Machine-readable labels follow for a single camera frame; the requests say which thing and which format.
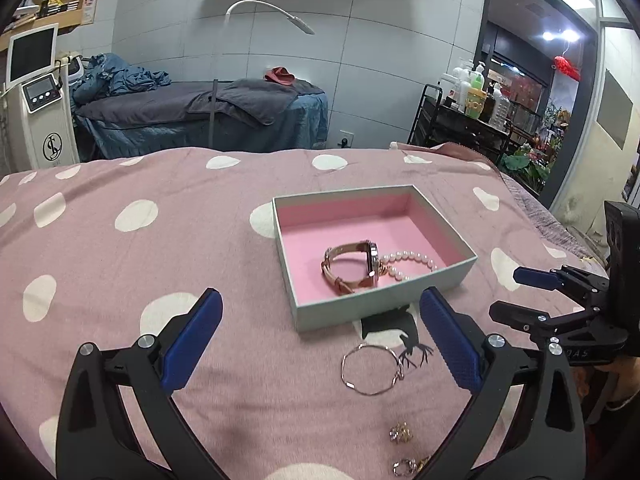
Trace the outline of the gold flower earring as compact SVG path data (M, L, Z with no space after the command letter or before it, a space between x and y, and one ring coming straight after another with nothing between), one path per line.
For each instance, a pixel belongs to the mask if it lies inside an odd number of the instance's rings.
M411 429L406 422L398 422L398 424L390 428L388 436L395 444L408 443L413 439Z

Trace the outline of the thin silver bangle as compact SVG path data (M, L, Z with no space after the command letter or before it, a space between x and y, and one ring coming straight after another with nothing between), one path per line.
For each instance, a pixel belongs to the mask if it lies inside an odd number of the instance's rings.
M405 378L396 352L382 344L358 344L341 359L340 379L360 396L382 396Z

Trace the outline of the clear plastic bottle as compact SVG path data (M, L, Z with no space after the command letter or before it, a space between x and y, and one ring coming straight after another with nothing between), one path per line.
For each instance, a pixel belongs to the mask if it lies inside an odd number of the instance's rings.
M489 125L500 131L506 130L506 122L509 118L510 101L502 93L501 84L496 81L494 83L494 92L492 96L495 99L494 110L491 113Z

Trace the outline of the dark brown bottle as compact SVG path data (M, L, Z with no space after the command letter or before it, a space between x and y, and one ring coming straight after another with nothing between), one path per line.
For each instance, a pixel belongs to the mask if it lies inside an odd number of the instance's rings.
M489 86L487 89L487 96L484 101L483 110L480 113L480 116L478 116L478 119L481 122L486 122L486 124L488 124L488 122L490 122L492 113L494 112L495 105L496 105L495 88L493 86Z

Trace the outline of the rose gold wrist watch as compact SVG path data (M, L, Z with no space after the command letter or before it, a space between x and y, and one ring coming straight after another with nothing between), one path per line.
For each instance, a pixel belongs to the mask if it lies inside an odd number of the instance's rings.
M338 294L346 295L378 286L384 266L378 245L372 240L360 240L328 248L323 255L321 272Z

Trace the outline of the black trolley rack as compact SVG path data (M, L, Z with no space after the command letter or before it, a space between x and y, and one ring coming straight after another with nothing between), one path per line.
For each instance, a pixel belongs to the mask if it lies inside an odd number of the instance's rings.
M525 142L532 143L533 140L530 134L510 120L506 122L506 128L500 130L447 106L442 88L434 84L423 87L408 137L409 144L424 148L454 142L472 148L495 164L504 156L514 154Z

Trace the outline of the red lantern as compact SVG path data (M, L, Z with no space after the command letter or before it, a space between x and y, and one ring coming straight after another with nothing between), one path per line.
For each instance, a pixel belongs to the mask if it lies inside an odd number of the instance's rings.
M572 78L574 81L582 80L579 70L563 55L553 58L553 67L557 72Z

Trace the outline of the green pump bottle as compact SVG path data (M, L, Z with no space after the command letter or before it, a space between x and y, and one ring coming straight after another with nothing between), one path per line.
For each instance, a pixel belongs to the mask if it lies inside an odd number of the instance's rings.
M473 89L482 90L485 84L484 77L485 63L480 61L477 66L472 70L469 76L469 83Z

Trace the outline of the mint box pink lining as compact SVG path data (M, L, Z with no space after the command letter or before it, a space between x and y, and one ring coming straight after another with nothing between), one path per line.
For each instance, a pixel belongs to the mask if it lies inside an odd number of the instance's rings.
M279 196L274 232L299 333L459 286L477 255L413 185Z

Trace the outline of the white pump bottle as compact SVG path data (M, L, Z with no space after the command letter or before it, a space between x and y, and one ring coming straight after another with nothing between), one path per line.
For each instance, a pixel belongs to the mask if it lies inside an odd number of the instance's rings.
M452 70L454 76L454 92L451 99L456 103L461 113L465 112L466 98L468 97L469 88L471 88L470 78L473 71L473 63L470 61L461 62Z

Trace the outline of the white beauty machine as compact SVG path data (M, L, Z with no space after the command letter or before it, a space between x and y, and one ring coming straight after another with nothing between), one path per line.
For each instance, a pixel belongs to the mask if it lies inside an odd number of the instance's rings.
M76 165L68 68L56 62L58 26L11 37L1 104L12 172Z

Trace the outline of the crumpled blue blanket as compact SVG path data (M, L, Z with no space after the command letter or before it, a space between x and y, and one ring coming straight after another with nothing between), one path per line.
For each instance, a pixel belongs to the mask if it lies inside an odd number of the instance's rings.
M84 74L70 87L70 96L76 106L111 96L153 91L171 84L168 73L131 65L114 53L83 58L82 66Z

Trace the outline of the red cloth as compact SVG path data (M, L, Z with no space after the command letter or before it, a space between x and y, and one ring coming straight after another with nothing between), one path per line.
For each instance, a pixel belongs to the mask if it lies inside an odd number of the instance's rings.
M264 75L265 81L280 84L280 86L291 87L296 81L296 77L291 74L285 67L277 66L267 70Z

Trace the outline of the massage bed grey cover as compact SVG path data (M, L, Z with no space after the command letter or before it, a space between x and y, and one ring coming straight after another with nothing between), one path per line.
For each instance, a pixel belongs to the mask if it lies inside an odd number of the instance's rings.
M326 92L299 80L174 82L153 91L109 96L79 107L76 122L107 159L171 148L272 153L324 148Z

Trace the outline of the white arc lamp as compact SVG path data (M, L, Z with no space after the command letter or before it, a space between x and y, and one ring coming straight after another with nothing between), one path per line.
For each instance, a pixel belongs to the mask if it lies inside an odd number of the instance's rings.
M264 0L239 0L232 3L231 6L228 6L226 13L224 14L224 19L229 21L231 15L238 10L239 8L244 8L244 6L252 6L254 9L264 8L268 13L274 13L280 15L281 18L285 18L290 24L295 26L298 30L300 30L303 34L307 36L314 36L316 32L314 29L309 26L304 20L302 20L299 16L294 15L287 10L282 9L280 6L276 4L264 1Z

